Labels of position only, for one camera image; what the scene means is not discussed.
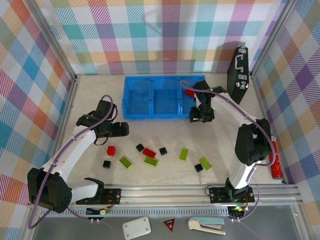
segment briefcase handle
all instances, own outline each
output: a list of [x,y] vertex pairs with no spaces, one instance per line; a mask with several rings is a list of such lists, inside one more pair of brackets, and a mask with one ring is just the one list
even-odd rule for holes
[[239,55],[237,55],[237,56],[235,56],[235,59],[234,59],[234,68],[236,69],[236,70],[240,70],[240,72],[244,72],[244,67],[242,66],[242,67],[238,67],[238,58],[240,58],[241,60],[243,60],[244,59],[244,55],[243,54],[239,54]]

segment light blue stapler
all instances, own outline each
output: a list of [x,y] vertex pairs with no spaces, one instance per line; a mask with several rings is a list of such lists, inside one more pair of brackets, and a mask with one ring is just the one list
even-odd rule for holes
[[215,216],[193,216],[188,221],[190,230],[198,230],[207,233],[226,235],[225,231],[220,231],[221,225],[225,224],[222,217]]

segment white table surface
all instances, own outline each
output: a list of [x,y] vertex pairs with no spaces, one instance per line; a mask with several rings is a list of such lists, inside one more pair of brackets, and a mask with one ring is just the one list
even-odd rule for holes
[[[205,74],[205,77],[210,87],[227,89],[226,74]],[[90,177],[105,184],[224,184],[238,161],[234,150],[238,129],[217,113],[211,123],[189,123],[188,119],[124,120],[121,106],[124,79],[124,75],[81,77],[65,140],[72,133],[78,118],[95,110],[105,94],[112,96],[119,109],[116,122],[128,122],[130,134],[109,138],[103,146],[89,146],[72,169],[68,182]],[[240,105],[251,115],[263,118],[253,86],[248,89]],[[157,152],[157,167],[144,163],[146,156],[136,149],[140,143]],[[115,156],[107,155],[108,146],[116,147]],[[160,155],[159,148],[162,147],[166,148],[167,155]],[[179,160],[182,148],[189,149],[186,161]],[[122,156],[133,163],[131,169],[126,169],[119,162]],[[197,173],[194,166],[201,157],[206,157],[212,168]],[[111,161],[111,168],[103,168],[104,160]],[[279,184],[281,181],[272,179],[269,167],[259,167],[251,183]]]

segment black briefcase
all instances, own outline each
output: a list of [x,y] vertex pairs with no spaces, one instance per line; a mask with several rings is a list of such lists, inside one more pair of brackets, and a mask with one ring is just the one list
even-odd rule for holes
[[228,79],[226,91],[233,101],[240,104],[249,88],[249,60],[248,48],[238,46],[227,71]]

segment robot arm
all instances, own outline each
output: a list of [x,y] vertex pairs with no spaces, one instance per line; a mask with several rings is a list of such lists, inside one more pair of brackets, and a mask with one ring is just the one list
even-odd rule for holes
[[[110,107],[110,102],[100,100],[95,111],[85,114],[78,119],[73,133],[66,141],[67,143],[65,143],[41,169],[32,168],[29,171],[27,181],[29,200],[31,203],[35,203],[40,185],[52,165],[54,165],[54,168],[49,174],[41,193],[39,206],[57,213],[62,213],[70,203],[75,203],[81,199],[93,199],[97,203],[102,200],[104,197],[104,183],[102,181],[85,178],[80,182],[67,184],[67,180],[79,158],[91,144],[96,143],[97,139],[122,137],[129,134],[128,123],[113,123],[112,121],[115,118],[110,119],[111,117],[108,117],[101,124],[77,136],[80,132],[87,129],[87,127],[91,127],[103,119],[109,112]],[[113,105],[111,116],[114,110],[117,110],[116,105]],[[58,155],[60,155],[59,160],[57,163],[54,163]]]
[[[201,102],[199,107],[192,107],[189,113],[190,122],[211,122],[215,114],[221,114],[228,122],[238,129],[235,143],[235,154],[238,158],[235,168],[229,178],[226,179],[224,190],[220,194],[224,195],[226,202],[232,202],[235,198],[246,194],[248,186],[248,176],[256,164],[261,163],[271,152],[271,147],[263,133],[251,122],[256,120],[271,137],[270,124],[266,119],[257,119],[248,114],[237,105],[222,87],[209,88],[206,81],[197,82],[194,89],[210,90],[218,93],[224,99],[207,92],[196,92],[196,96]],[[236,110],[230,102],[234,103],[244,115]]]

